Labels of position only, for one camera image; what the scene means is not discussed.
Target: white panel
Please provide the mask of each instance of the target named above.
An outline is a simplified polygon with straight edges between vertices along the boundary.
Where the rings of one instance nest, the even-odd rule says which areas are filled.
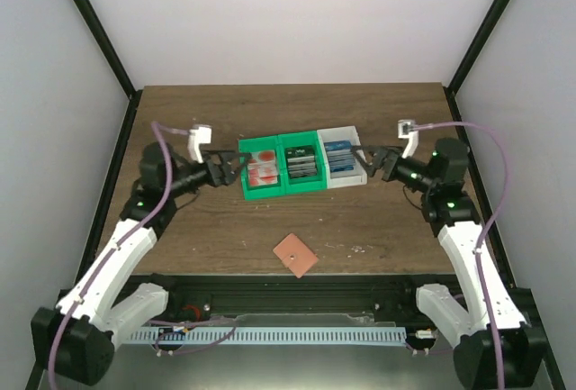
[[[25,387],[30,319],[73,283],[126,104],[71,0],[1,0],[3,389]]]
[[[492,0],[92,0],[134,85],[448,83]]]
[[[567,388],[576,388],[576,3],[512,0],[458,95],[465,120],[504,138],[512,184],[499,227],[517,281],[531,287]],[[492,204],[500,155],[472,145]]]

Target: robotic arm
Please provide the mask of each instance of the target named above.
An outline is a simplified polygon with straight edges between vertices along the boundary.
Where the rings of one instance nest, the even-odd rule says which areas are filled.
[[[486,243],[481,245],[482,275],[490,295],[495,322],[490,322],[476,263],[477,240],[482,231],[480,216],[462,188],[468,168],[467,146],[453,138],[443,138],[428,163],[414,159],[418,131],[414,122],[399,122],[399,137],[409,141],[401,147],[353,147],[356,160],[373,177],[383,170],[383,181],[400,181],[412,191],[422,193],[422,216],[450,258],[466,300],[467,310],[439,284],[417,290],[416,304],[436,325],[454,348],[454,366],[465,388],[495,388],[496,359],[491,325],[500,335],[504,373],[508,388],[530,386],[544,356],[547,340],[544,331],[532,328],[510,300],[494,266]],[[357,153],[372,155],[367,163]]]
[[[178,156],[168,145],[173,181],[160,211],[118,245],[119,239],[149,216],[166,185],[166,164],[157,142],[148,145],[139,164],[140,178],[121,211],[110,241],[82,279],[62,297],[54,310],[40,308],[31,321],[37,361],[47,367],[50,347],[65,315],[71,313],[56,356],[56,371],[87,385],[96,384],[113,360],[114,351],[139,327],[167,308],[168,291],[156,284],[142,284],[113,305],[133,269],[151,250],[176,214],[178,196],[197,194],[201,186],[229,186],[248,163],[249,155],[234,151],[200,151],[209,143],[211,129],[196,127],[189,135],[193,162]],[[244,162],[234,168],[237,159]]]

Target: white plastic container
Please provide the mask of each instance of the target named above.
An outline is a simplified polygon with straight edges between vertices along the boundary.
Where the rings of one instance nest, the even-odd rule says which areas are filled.
[[[361,145],[360,138],[358,138],[358,132],[354,126],[345,127],[335,127],[333,129],[319,129],[316,131],[318,133],[318,139],[320,142],[320,147],[322,148],[322,157],[324,158],[324,165],[326,167],[327,173],[327,188],[335,189],[337,187],[347,187],[347,186],[360,186],[365,185],[368,181],[368,176],[358,163],[357,160],[354,161],[354,169],[350,171],[340,171],[340,172],[330,172],[330,166],[328,164],[328,156],[324,150],[325,142],[333,141],[350,141],[352,145]],[[363,151],[358,151],[364,160],[366,157]]]

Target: wood grain surface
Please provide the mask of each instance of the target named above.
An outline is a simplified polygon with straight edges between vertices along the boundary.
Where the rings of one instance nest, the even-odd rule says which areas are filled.
[[[154,140],[150,122],[189,128],[212,126],[212,149],[237,149],[238,140],[286,132],[354,125],[361,142],[402,145],[397,121],[451,119],[440,84],[291,86],[149,86],[139,105],[101,247],[139,176],[142,149]],[[420,134],[417,157],[428,160],[437,138]],[[167,136],[186,155],[185,139]],[[181,198],[181,204],[187,197]],[[136,273],[283,274],[272,249],[289,233],[319,257],[311,273],[443,273],[450,262],[401,185],[380,176],[366,186],[245,201],[239,184],[202,189],[179,212]]]

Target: green plastic container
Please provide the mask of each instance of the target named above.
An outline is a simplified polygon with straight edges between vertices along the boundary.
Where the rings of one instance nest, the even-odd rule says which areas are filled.
[[[274,196],[286,195],[285,191],[285,177],[282,175],[286,170],[284,151],[278,145],[277,136],[265,136],[264,138],[253,138],[249,140],[240,140],[238,143],[238,149],[240,152],[253,153],[256,151],[263,150],[274,150],[276,152],[276,160],[278,170],[280,175],[278,176],[278,183],[270,186],[257,186],[252,187],[248,183],[248,170],[243,169],[240,179],[242,181],[242,189],[244,190],[244,198],[247,200],[251,199],[263,199],[271,198]]]
[[[318,174],[314,177],[290,178],[288,175],[288,169],[286,168],[284,151],[292,147],[301,147],[303,145],[311,145],[314,148]],[[281,150],[280,159],[283,162],[283,169],[281,172],[281,177],[283,178],[282,183],[284,184],[285,193],[287,195],[303,194],[306,192],[315,192],[317,190],[326,189],[326,164],[316,131],[278,135],[278,147]]]

